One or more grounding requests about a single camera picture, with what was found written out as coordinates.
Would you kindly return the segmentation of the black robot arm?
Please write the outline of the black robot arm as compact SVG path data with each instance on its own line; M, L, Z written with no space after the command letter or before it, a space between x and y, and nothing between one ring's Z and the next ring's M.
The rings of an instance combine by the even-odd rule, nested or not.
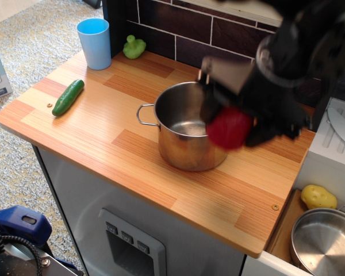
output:
M225 150L254 147L315 129L291 92L312 78L327 82L345 71L345 1L271 1L283 20L259 44L252 64L203 59L201 118L209 140Z

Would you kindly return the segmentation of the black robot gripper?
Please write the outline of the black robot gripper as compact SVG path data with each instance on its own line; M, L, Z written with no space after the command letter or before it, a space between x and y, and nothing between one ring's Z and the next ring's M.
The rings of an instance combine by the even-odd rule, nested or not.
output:
M270 37L263 39L252 63L236 63L206 56L202 60L197 81L203 87L204 101L200 116L208 124L218 112L236 106L255 117L246 138L247 147L256 147L275 136L294 139L303 128L311 128L311 116L295 101L290 90L300 80L287 80L275 75Z

